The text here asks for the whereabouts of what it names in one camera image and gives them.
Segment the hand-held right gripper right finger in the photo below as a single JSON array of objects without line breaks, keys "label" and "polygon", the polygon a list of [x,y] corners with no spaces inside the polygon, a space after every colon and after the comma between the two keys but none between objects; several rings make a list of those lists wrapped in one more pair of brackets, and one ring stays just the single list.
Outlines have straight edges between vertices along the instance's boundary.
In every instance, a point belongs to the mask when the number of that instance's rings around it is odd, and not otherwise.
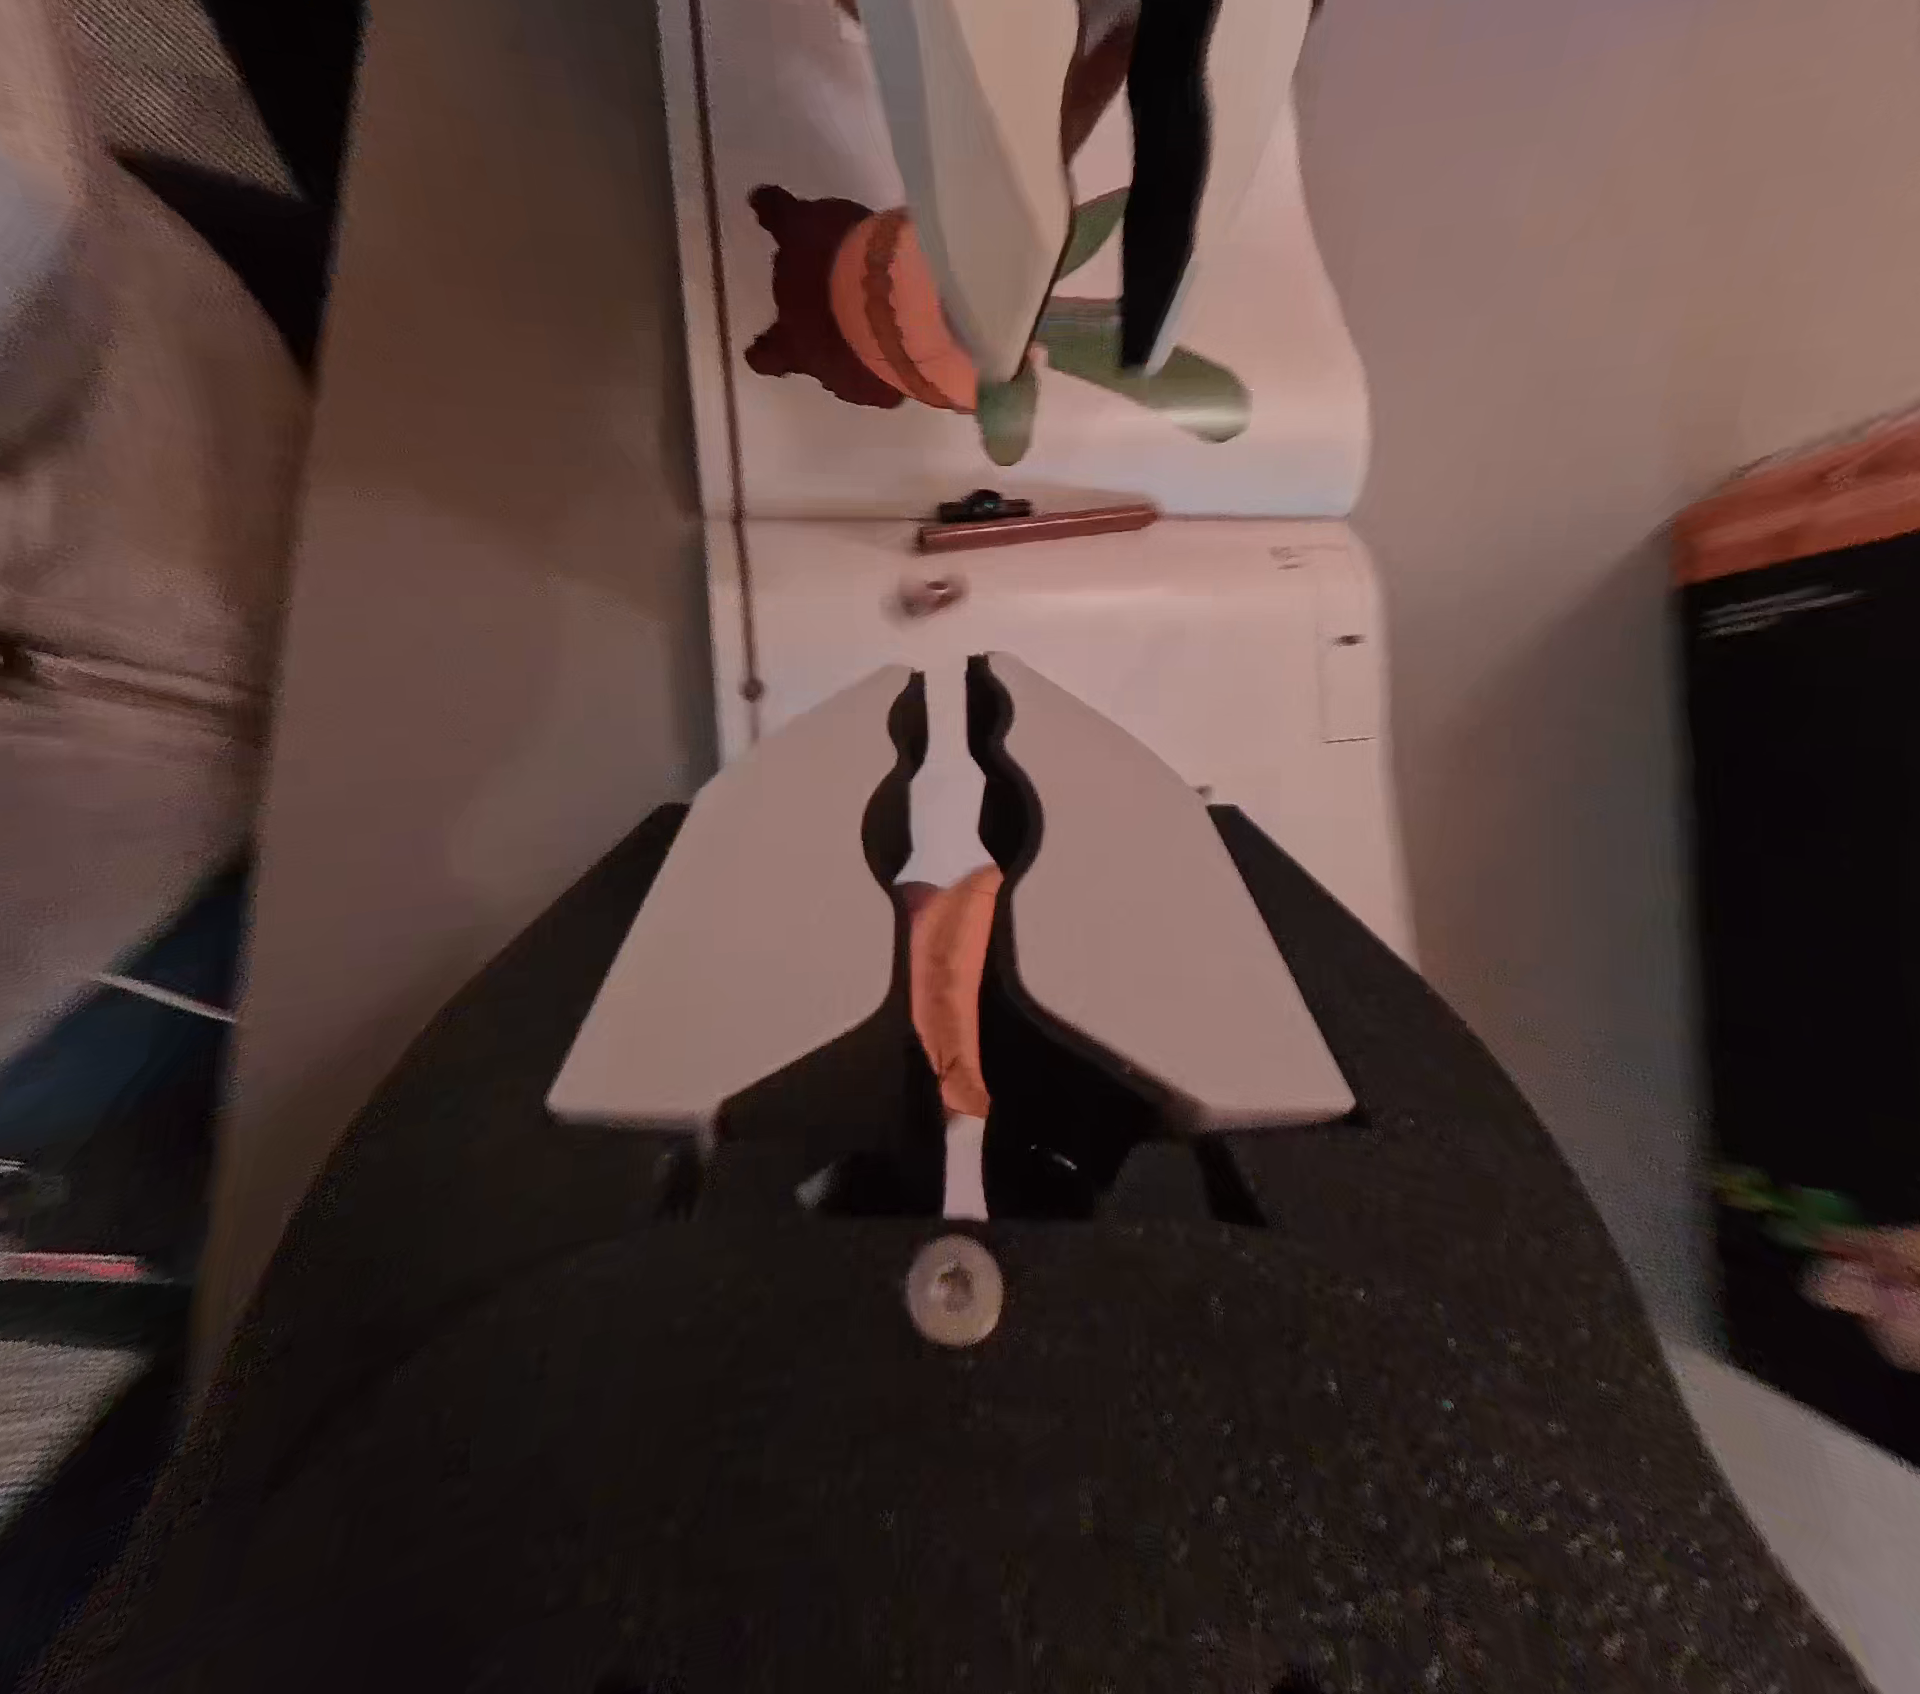
[{"label": "hand-held right gripper right finger", "polygon": [[1010,1000],[1181,1132],[1349,1116],[1354,1089],[1202,794],[1015,655],[969,657],[966,708]]}]

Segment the white desk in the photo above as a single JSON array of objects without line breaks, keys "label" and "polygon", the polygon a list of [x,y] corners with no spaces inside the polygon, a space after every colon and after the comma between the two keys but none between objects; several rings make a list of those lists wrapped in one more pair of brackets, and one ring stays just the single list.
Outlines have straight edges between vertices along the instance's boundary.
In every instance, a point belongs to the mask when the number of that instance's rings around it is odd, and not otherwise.
[{"label": "white desk", "polygon": [[[353,123],[199,1380],[399,1052],[712,767],[653,0],[369,0]],[[1522,1082],[1764,1534],[1913,1690],[1915,1474],[1708,1361],[1657,533],[1915,400],[1915,0],[1329,0],[1302,123],[1390,822],[1287,847]]]}]

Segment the black orchid print box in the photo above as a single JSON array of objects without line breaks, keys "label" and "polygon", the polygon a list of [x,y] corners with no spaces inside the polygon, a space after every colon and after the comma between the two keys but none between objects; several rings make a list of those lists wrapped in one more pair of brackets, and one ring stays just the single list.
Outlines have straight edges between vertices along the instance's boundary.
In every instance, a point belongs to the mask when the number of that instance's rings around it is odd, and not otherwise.
[{"label": "black orchid print box", "polygon": [[1738,471],[1670,580],[1725,1346],[1915,1465],[1915,411]]}]

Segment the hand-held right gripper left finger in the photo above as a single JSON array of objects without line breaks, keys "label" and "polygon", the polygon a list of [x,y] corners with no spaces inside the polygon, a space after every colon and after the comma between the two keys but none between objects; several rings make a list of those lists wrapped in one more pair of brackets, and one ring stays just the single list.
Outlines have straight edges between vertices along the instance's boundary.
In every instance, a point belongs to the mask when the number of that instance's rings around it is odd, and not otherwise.
[{"label": "hand-held right gripper left finger", "polygon": [[881,1017],[914,857],[923,677],[885,665],[725,762],[559,1065],[565,1125],[718,1134],[748,1091]]}]

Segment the brown toy rod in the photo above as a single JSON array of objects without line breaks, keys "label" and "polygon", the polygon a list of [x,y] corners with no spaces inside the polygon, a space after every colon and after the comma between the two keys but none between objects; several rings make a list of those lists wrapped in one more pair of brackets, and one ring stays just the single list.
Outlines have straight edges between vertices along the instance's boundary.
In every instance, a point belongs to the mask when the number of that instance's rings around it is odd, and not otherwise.
[{"label": "brown toy rod", "polygon": [[940,527],[934,518],[915,527],[915,553],[921,557],[982,553],[1003,546],[1037,546],[1149,530],[1162,520],[1154,505],[1034,508],[1024,520],[1000,520],[971,527]]}]

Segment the white instruction booklet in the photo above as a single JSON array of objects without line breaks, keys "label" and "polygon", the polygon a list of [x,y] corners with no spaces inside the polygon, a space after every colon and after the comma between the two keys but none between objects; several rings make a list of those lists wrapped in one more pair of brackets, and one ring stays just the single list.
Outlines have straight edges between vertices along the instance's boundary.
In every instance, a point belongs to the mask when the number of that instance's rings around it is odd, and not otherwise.
[{"label": "white instruction booklet", "polygon": [[[1117,363],[1127,98],[1061,151],[1067,240],[1024,369],[982,382],[910,217],[862,19],[658,0],[722,764],[884,666],[923,675],[923,833],[969,826],[964,668],[1003,652],[1368,909],[1395,847],[1379,592],[1349,517],[1359,357],[1292,90],[1158,373]],[[918,554],[978,489],[1154,505],[1139,533]],[[968,599],[902,619],[905,578]]]}]

